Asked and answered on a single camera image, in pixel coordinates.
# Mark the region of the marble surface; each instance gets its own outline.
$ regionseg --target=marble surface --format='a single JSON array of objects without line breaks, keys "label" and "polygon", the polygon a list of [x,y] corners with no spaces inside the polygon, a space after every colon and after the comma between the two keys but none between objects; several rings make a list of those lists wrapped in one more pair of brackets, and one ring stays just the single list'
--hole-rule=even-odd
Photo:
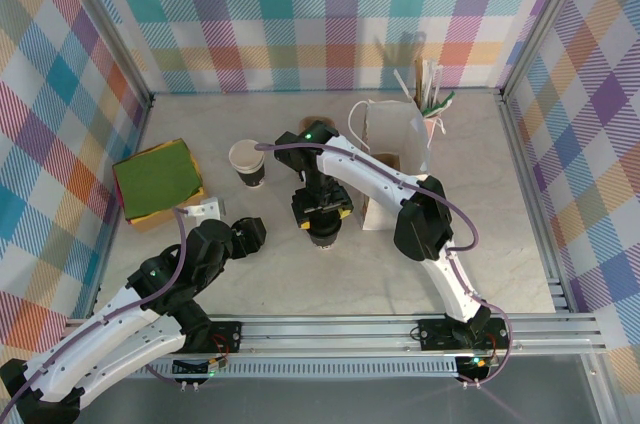
[{"label": "marble surface", "polygon": [[[405,314],[441,312],[444,305],[426,271],[400,254],[392,231],[362,231],[357,216],[343,222],[333,248],[319,250],[296,228],[290,202],[297,176],[266,158],[266,181],[246,188],[227,160],[240,139],[273,142],[297,132],[309,115],[331,117],[349,136],[346,118],[361,100],[400,99],[398,93],[295,93],[160,96],[141,149],[182,137],[202,170],[209,195],[222,198],[227,223],[259,216],[267,228],[261,251],[228,261],[197,302],[215,314]],[[362,128],[364,109],[354,114]],[[459,93],[445,114],[446,135],[432,143],[431,173],[447,197],[473,219],[480,246],[461,256],[476,289],[507,312],[553,312],[553,304],[520,194],[493,96]],[[349,189],[354,202],[356,191]],[[194,222],[186,222],[187,228]],[[469,242],[454,221],[456,242]],[[178,241],[175,222],[140,234],[119,223],[98,306],[153,255]]]}]

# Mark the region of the white table surface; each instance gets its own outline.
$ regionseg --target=white table surface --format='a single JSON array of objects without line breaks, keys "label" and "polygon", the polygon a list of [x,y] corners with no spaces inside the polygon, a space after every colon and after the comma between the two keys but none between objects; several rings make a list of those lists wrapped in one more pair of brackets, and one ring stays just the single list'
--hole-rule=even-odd
[{"label": "white table surface", "polygon": [[[273,142],[297,133],[299,121],[323,115],[349,136],[346,117],[361,100],[400,99],[399,93],[295,93],[159,96],[140,149],[182,137],[202,171],[210,196],[225,201],[225,222],[261,217],[267,241],[259,253],[228,261],[225,272],[196,301],[212,314],[411,314],[442,312],[444,304],[426,271],[393,244],[393,231],[362,231],[357,216],[343,221],[329,250],[316,248],[297,229],[290,203],[297,175],[266,159],[266,181],[246,188],[227,160],[240,139]],[[362,127],[364,109],[354,115]],[[480,246],[461,256],[476,289],[507,312],[553,312],[524,201],[493,96],[459,93],[445,113],[447,134],[432,144],[430,172],[447,197],[469,214]],[[356,191],[348,188],[356,201]],[[186,222],[190,229],[193,219]],[[458,244],[469,242],[454,218]],[[148,257],[179,240],[175,222],[141,234],[121,217],[97,306],[111,299]]]}]

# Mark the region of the checkered backdrop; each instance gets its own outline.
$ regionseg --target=checkered backdrop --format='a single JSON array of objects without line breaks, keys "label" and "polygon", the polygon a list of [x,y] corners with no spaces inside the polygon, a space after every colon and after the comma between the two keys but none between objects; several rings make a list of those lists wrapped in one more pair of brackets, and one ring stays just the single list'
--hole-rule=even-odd
[{"label": "checkered backdrop", "polygon": [[502,82],[546,0],[104,0],[149,86],[169,92]]},{"label": "checkered backdrop", "polygon": [[640,422],[640,0],[568,0],[515,97],[572,291]]},{"label": "checkered backdrop", "polygon": [[0,364],[87,304],[142,110],[79,0],[0,0]]}]

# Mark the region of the plaid wall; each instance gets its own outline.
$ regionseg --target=plaid wall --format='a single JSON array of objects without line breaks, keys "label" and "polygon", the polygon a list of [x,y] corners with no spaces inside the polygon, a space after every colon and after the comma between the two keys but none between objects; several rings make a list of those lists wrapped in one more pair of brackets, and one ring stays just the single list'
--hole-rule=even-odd
[{"label": "plaid wall", "polygon": [[104,1],[150,87],[191,93],[395,89],[417,56],[495,87],[545,0]]},{"label": "plaid wall", "polygon": [[640,421],[640,0],[568,0],[515,97],[573,293]]},{"label": "plaid wall", "polygon": [[79,0],[0,0],[0,363],[86,305],[141,116]]}]

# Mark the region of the white box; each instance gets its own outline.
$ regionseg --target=white box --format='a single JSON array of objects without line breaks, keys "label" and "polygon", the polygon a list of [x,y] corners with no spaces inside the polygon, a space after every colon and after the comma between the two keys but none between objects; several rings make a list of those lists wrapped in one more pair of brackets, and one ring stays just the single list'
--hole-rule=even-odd
[{"label": "white box", "polygon": [[[429,162],[429,136],[416,104],[400,101],[367,103],[363,140],[369,154],[410,176],[425,178]],[[397,216],[375,200],[361,197],[362,229],[395,229]]]}]

